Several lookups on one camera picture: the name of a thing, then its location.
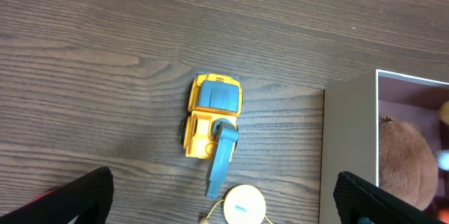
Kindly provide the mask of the white plush duck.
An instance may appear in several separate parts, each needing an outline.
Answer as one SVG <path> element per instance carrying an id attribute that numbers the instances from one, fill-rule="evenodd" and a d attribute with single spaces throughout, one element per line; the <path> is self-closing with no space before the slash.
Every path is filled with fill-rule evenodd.
<path id="1" fill-rule="evenodd" d="M 438 210 L 438 219 L 444 223 L 448 223 L 448 101 L 442 104 L 438 111 L 438 115 L 441 122 L 441 149 L 436 153 L 436 160 L 438 167 L 441 170 L 445 191 L 443 205 Z"/>

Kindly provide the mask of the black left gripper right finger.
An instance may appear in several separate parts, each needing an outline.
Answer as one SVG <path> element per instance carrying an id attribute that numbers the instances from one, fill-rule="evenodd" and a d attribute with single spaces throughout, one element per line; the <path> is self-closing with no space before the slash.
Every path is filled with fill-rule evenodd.
<path id="1" fill-rule="evenodd" d="M 443 224 L 349 171 L 338 173 L 333 197 L 342 224 Z"/>

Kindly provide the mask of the yellow toy truck grey cannon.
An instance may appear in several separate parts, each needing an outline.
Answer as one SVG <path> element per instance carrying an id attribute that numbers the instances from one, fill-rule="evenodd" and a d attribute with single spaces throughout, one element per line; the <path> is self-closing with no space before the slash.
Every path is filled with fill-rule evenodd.
<path id="1" fill-rule="evenodd" d="M 229 75 L 198 73 L 187 97 L 188 116 L 182 125 L 180 143 L 186 157 L 210 160 L 205 196 L 216 199 L 239 140 L 241 82 Z"/>

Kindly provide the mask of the brown furry plush toy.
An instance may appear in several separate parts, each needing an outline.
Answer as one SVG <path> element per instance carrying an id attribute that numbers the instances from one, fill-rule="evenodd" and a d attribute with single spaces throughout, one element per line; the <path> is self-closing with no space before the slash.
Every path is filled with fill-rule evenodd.
<path id="1" fill-rule="evenodd" d="M 384 115 L 379 128 L 379 187 L 423 211 L 436 195 L 438 166 L 419 128 Z"/>

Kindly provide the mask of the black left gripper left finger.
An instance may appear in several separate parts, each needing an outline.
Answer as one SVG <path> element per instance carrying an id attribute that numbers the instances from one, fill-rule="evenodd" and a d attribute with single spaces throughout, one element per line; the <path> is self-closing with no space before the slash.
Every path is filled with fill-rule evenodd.
<path id="1" fill-rule="evenodd" d="M 1 223 L 105 224 L 112 207 L 114 180 L 102 166 L 56 190 L 33 198 L 1 217 Z"/>

